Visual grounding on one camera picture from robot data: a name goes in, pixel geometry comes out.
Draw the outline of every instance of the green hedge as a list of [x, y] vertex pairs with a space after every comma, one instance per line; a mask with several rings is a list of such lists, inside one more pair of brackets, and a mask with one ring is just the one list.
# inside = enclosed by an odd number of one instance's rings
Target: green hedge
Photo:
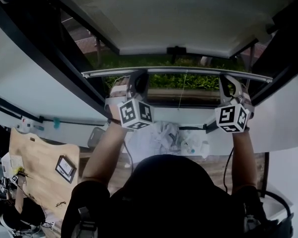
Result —
[[[86, 57], [93, 67], [97, 64], [96, 54], [87, 54]], [[179, 58], [174, 64], [170, 63], [170, 56], [116, 56], [115, 54], [102, 53], [102, 66], [99, 69], [123, 68], [135, 66], [186, 66], [203, 67], [199, 64], [199, 58]], [[244, 71], [242, 61], [231, 61], [226, 59], [212, 59], [212, 68]], [[111, 88], [117, 76], [105, 77], [104, 82]], [[183, 88], [185, 74], [152, 74], [149, 86], [151, 88]], [[185, 89], [218, 90], [219, 78], [217, 76], [206, 76], [187, 74], [184, 84]]]

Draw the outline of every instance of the small framed photo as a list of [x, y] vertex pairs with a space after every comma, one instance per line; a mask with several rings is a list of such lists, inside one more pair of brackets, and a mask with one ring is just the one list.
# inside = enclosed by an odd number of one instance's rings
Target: small framed photo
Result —
[[68, 158], [61, 155], [59, 157], [58, 163], [55, 167], [56, 172], [58, 172], [65, 180], [67, 180], [69, 183], [72, 183], [72, 180], [74, 178], [76, 168], [75, 166], [70, 162]]

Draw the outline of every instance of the black wire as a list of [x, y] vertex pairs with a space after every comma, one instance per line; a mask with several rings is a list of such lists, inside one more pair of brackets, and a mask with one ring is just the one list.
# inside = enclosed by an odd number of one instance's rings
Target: black wire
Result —
[[232, 156], [233, 150], [234, 150], [234, 147], [232, 148], [232, 150], [231, 150], [231, 152], [229, 154], [229, 157], [227, 159], [227, 163], [226, 163], [225, 170], [224, 170], [224, 176], [223, 176], [223, 184], [224, 184], [225, 192], [226, 193], [227, 193], [227, 185], [225, 184], [225, 176], [226, 176], [226, 171], [227, 171], [228, 163], [229, 163], [229, 160], [230, 160], [230, 158]]
[[124, 147], [126, 148], [127, 154], [128, 154], [128, 156], [130, 158], [130, 162], [131, 162], [130, 163], [130, 165], [131, 165], [131, 173], [133, 173], [133, 171], [134, 171], [134, 161], [133, 161], [133, 157], [131, 157], [131, 154], [130, 154], [128, 148], [127, 148], [127, 145], [126, 145], [126, 142], [125, 141], [124, 141]]
[[287, 217], [291, 216], [292, 213], [290, 211], [290, 207], [289, 207], [288, 203], [283, 198], [281, 198], [279, 195], [276, 195], [275, 193], [272, 193], [270, 191], [263, 191], [263, 190], [260, 190], [260, 189], [258, 189], [257, 191], [260, 192], [260, 193], [263, 193], [267, 196], [270, 196], [273, 199], [275, 199], [276, 201], [278, 201], [279, 203], [281, 203], [287, 211]]
[[44, 222], [44, 223], [41, 223], [41, 226], [43, 226], [44, 228], [49, 228], [51, 229], [52, 228], [52, 223], [49, 223], [49, 222]]

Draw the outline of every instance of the wrist strap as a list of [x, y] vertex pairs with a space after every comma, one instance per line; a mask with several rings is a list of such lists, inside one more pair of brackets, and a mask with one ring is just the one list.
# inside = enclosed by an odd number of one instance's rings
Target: wrist strap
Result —
[[121, 122], [117, 119], [113, 119], [113, 118], [110, 118], [107, 120], [107, 122], [110, 124], [111, 122], [115, 123], [115, 124], [118, 124], [121, 126]]

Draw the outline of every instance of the hand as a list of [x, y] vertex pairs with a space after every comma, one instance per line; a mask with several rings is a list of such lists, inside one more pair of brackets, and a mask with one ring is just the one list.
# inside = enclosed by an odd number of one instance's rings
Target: hand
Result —
[[[128, 82], [129, 82], [129, 77], [121, 77], [115, 81], [113, 87], [118, 85], [128, 85]], [[126, 96], [126, 95], [127, 95], [126, 91], [119, 91], [119, 92], [114, 92], [110, 94], [110, 97], [120, 97], [120, 96]], [[113, 116], [113, 119], [120, 120], [119, 110], [117, 105], [109, 105], [109, 109]]]

